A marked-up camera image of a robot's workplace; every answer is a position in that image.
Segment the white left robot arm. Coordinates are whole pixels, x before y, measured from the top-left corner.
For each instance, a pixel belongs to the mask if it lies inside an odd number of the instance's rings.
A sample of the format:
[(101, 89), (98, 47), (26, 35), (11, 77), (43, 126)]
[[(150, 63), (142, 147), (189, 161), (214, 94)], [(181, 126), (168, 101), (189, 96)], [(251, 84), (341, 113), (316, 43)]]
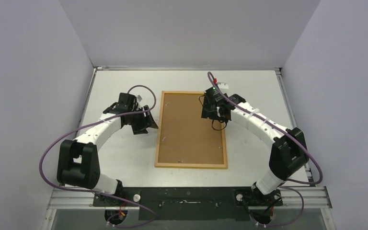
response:
[(104, 193), (111, 206), (124, 200), (123, 184), (101, 172), (99, 150), (106, 141), (124, 126), (131, 126), (135, 135), (146, 134), (148, 128), (157, 129), (148, 105), (141, 98), (121, 93), (117, 102), (107, 107), (97, 123), (73, 140), (60, 144), (57, 181)]

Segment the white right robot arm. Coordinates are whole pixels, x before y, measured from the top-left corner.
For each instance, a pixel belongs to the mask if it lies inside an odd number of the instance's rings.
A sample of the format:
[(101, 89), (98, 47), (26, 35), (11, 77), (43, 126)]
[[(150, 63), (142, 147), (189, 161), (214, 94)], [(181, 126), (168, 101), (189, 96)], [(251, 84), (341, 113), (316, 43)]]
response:
[(262, 206), (271, 193), (309, 161), (303, 132), (278, 126), (237, 94), (221, 95), (216, 87), (204, 93), (201, 117), (227, 124), (236, 122), (270, 147), (269, 169), (252, 185), (252, 200)]

